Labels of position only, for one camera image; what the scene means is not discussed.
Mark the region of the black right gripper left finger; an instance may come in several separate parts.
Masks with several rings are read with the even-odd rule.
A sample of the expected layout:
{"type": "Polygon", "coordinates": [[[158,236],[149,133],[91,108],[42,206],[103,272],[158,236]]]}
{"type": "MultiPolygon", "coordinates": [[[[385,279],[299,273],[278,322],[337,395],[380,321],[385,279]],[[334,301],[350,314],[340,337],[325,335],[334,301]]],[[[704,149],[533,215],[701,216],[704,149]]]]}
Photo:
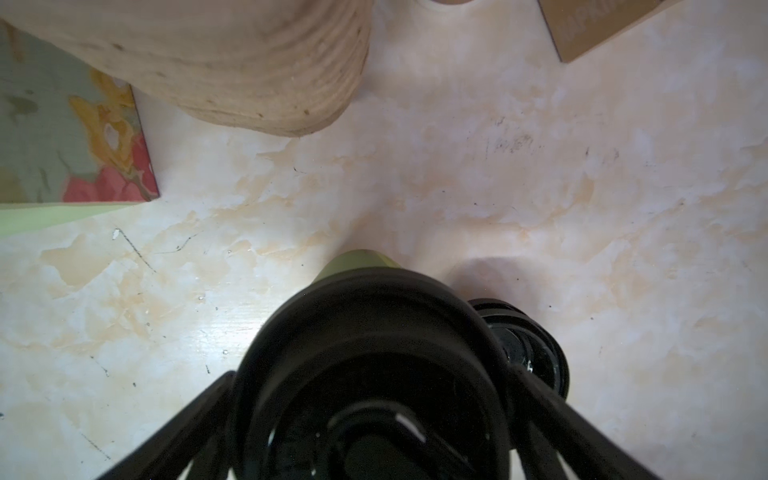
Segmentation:
{"type": "Polygon", "coordinates": [[[229,475],[224,427],[235,373],[214,381],[103,479],[225,479],[229,475]]]}

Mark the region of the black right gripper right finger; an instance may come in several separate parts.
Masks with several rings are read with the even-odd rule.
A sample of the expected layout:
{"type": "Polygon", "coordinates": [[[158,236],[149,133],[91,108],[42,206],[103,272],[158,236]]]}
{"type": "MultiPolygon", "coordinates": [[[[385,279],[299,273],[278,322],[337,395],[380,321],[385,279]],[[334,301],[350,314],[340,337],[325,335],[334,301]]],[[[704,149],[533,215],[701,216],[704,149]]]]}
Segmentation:
{"type": "Polygon", "coordinates": [[[573,410],[522,367],[507,368],[513,429],[528,479],[564,479],[564,460],[580,479],[655,479],[657,476],[573,410]]]}

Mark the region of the green white paper bag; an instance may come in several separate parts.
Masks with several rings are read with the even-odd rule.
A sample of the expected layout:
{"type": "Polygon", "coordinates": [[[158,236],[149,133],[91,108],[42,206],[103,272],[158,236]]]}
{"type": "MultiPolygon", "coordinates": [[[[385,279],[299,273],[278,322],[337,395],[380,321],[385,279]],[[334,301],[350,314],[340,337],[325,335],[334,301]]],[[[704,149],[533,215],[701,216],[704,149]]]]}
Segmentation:
{"type": "Polygon", "coordinates": [[[157,199],[131,87],[1,24],[1,234],[157,199]]]}

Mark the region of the green paper coffee cup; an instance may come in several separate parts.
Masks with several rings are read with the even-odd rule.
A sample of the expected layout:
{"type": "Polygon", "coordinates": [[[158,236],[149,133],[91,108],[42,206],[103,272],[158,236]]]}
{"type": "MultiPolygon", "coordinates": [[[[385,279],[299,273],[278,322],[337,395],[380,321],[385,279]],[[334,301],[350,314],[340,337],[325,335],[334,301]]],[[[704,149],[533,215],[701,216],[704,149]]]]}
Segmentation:
{"type": "Polygon", "coordinates": [[[343,272],[365,268],[400,268],[387,255],[375,250],[356,249],[344,252],[330,260],[313,280],[314,283],[343,272]]]}

